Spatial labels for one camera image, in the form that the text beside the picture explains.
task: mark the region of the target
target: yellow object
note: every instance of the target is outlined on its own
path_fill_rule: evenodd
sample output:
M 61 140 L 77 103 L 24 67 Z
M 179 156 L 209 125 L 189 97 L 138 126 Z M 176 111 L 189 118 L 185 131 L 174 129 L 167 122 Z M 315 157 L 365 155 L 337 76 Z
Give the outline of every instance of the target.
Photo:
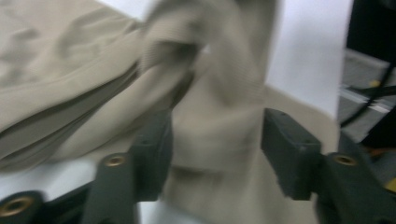
M 370 87 L 378 87 L 379 84 L 381 84 L 380 81 L 378 81 L 378 80 L 373 80 L 373 81 L 370 82 Z
M 388 190 L 396 192 L 396 178 L 393 178 L 386 186 Z

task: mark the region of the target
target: brass screw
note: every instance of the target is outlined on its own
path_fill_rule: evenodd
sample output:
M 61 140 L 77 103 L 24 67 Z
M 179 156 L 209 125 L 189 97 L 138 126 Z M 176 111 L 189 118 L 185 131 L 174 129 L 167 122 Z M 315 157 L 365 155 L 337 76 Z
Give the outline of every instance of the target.
M 5 205 L 0 207 L 0 217 L 14 216 L 33 203 L 33 199 L 30 197 L 20 197 L 7 202 Z
M 115 156 L 106 161 L 106 166 L 118 166 L 125 162 L 125 158 L 122 156 Z
M 337 155 L 334 157 L 334 160 L 338 163 L 348 166 L 355 166 L 358 164 L 355 159 L 348 156 Z

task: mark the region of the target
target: beige cloth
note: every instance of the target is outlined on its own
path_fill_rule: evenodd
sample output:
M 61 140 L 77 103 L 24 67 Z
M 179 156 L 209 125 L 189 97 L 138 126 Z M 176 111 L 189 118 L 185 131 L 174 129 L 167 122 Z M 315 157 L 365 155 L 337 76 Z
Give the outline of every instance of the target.
M 265 106 L 290 113 L 326 150 L 337 138 L 331 119 L 264 89 L 275 0 L 168 0 L 142 26 L 91 1 L 42 1 L 48 8 L 38 11 L 28 10 L 37 1 L 26 2 L 1 5 L 10 49 L 0 52 L 0 144 L 7 146 L 0 167 L 111 147 L 183 95 L 174 109 L 169 202 L 209 223 L 315 223 L 310 203 L 283 198 L 260 152 Z M 89 97 L 96 101 L 79 100 Z

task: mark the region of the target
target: gray floor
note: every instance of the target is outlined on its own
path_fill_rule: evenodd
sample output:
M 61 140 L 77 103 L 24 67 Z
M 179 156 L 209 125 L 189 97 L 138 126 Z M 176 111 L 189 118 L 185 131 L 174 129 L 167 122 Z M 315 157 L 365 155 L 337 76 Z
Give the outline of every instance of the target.
M 381 78 L 383 70 L 387 65 L 388 63 L 347 50 L 343 85 L 368 88 L 373 80 L 379 80 Z M 396 85 L 395 73 L 393 74 L 389 85 Z M 381 107 L 382 109 L 385 108 L 385 111 L 382 111 L 381 109 L 369 109 L 368 112 L 360 117 L 356 122 L 350 124 L 344 129 L 344 131 L 355 141 L 359 142 L 370 128 L 385 115 L 383 112 L 386 112 L 387 108 L 392 108 L 394 106 L 396 103 L 396 97 L 392 96 L 380 99 L 379 103 L 383 106 Z M 353 114 L 360 106 L 361 103 L 358 103 L 356 99 L 350 100 L 350 97 L 346 98 L 344 96 L 340 96 L 338 119 L 344 120 Z

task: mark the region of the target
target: black cable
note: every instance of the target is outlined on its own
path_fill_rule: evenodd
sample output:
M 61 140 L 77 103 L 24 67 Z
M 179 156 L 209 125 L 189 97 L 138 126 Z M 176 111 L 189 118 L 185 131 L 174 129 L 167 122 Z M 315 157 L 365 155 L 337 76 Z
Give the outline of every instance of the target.
M 396 64 L 396 57 L 393 57 L 393 59 L 390 61 L 388 68 L 385 70 L 384 75 L 381 78 L 381 81 L 379 83 L 379 86 L 375 89 L 373 95 L 370 97 L 370 99 L 361 106 L 354 114 L 352 114 L 349 118 L 345 119 L 344 121 L 341 122 L 341 128 L 345 128 L 348 124 L 352 123 L 355 121 L 358 117 L 364 114 L 364 112 L 367 111 L 369 106 L 378 98 L 378 96 L 381 93 L 382 88 L 387 84 L 389 78 L 392 75 L 393 68 L 395 67 Z

